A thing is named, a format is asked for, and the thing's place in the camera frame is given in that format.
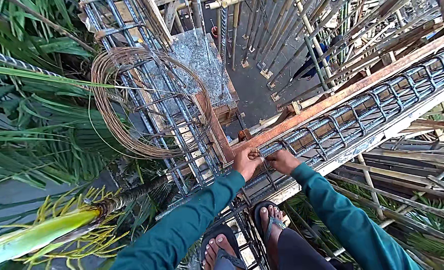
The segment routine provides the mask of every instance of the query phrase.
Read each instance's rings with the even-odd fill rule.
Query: red bucket
[[[217,35],[217,27],[216,26],[212,27],[211,32],[212,32],[212,35],[214,36],[214,39],[219,38],[219,36]]]

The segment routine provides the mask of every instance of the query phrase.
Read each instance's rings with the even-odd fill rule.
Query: sandal strap
[[[270,219],[268,221],[267,232],[265,233],[265,239],[264,239],[264,241],[266,243],[268,242],[268,239],[270,238],[270,233],[272,232],[272,224],[275,223],[275,224],[279,225],[282,228],[282,230],[287,228],[281,220],[274,218],[274,217],[269,217],[269,218]]]
[[[215,264],[217,264],[217,261],[220,260],[221,258],[229,260],[232,263],[232,265],[235,267],[247,270],[247,267],[245,266],[245,264],[241,259],[230,255],[225,251],[225,249],[219,248],[219,252],[217,252],[217,258],[215,259]]]

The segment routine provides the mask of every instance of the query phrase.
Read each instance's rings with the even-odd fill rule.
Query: flip-flop
[[[287,228],[285,226],[285,224],[281,220],[279,220],[278,218],[269,217],[270,219],[268,220],[267,232],[264,234],[264,230],[262,228],[262,218],[260,217],[260,209],[262,207],[265,207],[265,208],[267,208],[267,211],[268,211],[269,205],[272,205],[273,207],[277,207],[277,205],[271,201],[261,201],[257,205],[255,205],[254,212],[253,212],[255,227],[257,228],[258,234],[261,237],[263,237],[263,241],[265,243],[267,243],[268,239],[270,238],[270,233],[272,232],[272,224],[275,223],[275,224],[279,225],[282,228],[282,230]]]
[[[227,251],[219,247],[219,251],[217,252],[217,258],[215,259],[214,265],[216,265],[217,261],[219,261],[221,258],[225,258],[229,260],[233,264],[233,266],[239,267],[241,269],[247,269],[240,255],[237,238],[235,237],[235,234],[233,233],[232,229],[225,224],[220,224],[219,226],[211,228],[210,230],[205,232],[204,237],[202,238],[202,243],[200,245],[200,253],[199,253],[200,262],[203,262],[205,259],[205,250],[206,250],[205,247],[207,246],[210,239],[212,238],[215,239],[219,234],[225,235],[227,241],[229,242],[230,246],[232,247],[237,257],[230,255],[229,253],[227,253]]]

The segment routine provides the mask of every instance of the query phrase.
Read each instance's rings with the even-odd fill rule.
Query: hand
[[[270,165],[281,174],[290,175],[292,171],[301,164],[300,160],[294,157],[287,150],[279,150],[267,156]]]
[[[260,156],[259,150],[255,147],[250,147],[235,156],[232,167],[247,181],[252,177],[255,169],[262,161],[263,157]]]

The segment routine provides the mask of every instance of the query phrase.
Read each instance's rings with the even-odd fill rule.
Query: ground
[[[270,15],[271,11],[271,5],[273,4],[272,1],[268,1],[269,6],[266,8],[266,14]],[[276,5],[276,11],[274,13],[274,16],[276,16],[280,8],[282,7],[283,2],[278,2]],[[281,99],[276,103],[272,100],[270,97],[271,94],[273,94],[273,91],[279,91],[284,87],[293,73],[297,71],[297,69],[303,65],[303,62],[305,61],[305,55],[307,54],[307,50],[305,49],[291,64],[290,68],[287,68],[285,72],[282,73],[282,76],[279,77],[276,80],[276,86],[273,91],[271,91],[267,87],[267,79],[263,77],[260,74],[260,70],[256,66],[256,61],[253,59],[255,52],[249,53],[248,55],[248,61],[249,61],[249,67],[243,68],[241,66],[241,60],[243,58],[244,50],[242,49],[242,46],[244,46],[247,43],[247,40],[243,39],[242,35],[245,33],[247,22],[250,16],[250,8],[249,8],[249,1],[243,1],[242,2],[242,13],[240,18],[239,27],[237,29],[237,40],[236,40],[236,48],[235,48],[235,71],[232,70],[232,59],[227,57],[226,62],[226,69],[229,73],[230,79],[235,87],[235,90],[237,91],[237,94],[239,95],[240,101],[239,101],[239,110],[242,113],[245,113],[245,124],[247,127],[254,126],[259,123],[262,119],[270,118],[277,114],[277,103],[283,103],[287,100],[292,99],[294,96],[299,95],[306,89],[309,89],[316,84],[320,83],[317,77],[312,78],[309,82],[307,82],[305,79],[301,79],[298,82],[294,83],[289,89],[286,90],[286,92],[281,95]],[[210,9],[204,9],[204,20],[205,20],[205,28],[206,32],[210,33],[210,29],[212,28],[212,23],[210,19],[213,20],[213,23],[217,24],[217,18],[216,18],[216,11],[210,10]],[[233,8],[229,7],[229,15],[233,14]],[[270,28],[272,28],[274,24],[275,18],[271,21]],[[232,16],[229,16],[229,26],[228,30],[230,31],[232,29]],[[279,42],[278,46],[275,48],[275,50],[270,51],[266,64],[269,65],[273,57],[275,56],[276,52],[279,50],[279,47],[282,44],[282,41],[285,39],[286,33],[282,37],[281,41]],[[289,43],[285,48],[282,50],[283,54],[280,54],[277,58],[274,67],[272,68],[272,72],[274,74],[277,74],[280,69],[285,65],[287,62],[286,59],[291,58],[293,53],[296,51],[295,48],[298,49],[298,47],[302,44],[302,41],[296,41],[295,40],[295,34],[298,32],[299,28],[295,30],[295,32],[291,35],[289,38]],[[227,51],[230,51],[231,53],[231,45],[227,44]],[[310,98],[314,95],[316,95],[317,91],[320,91],[320,89],[315,90],[312,93],[306,93],[304,98]],[[229,135],[231,138],[237,138],[237,132],[241,130],[241,127],[238,123],[238,121],[233,122],[230,124],[229,127],[224,127],[224,131],[227,135]]]

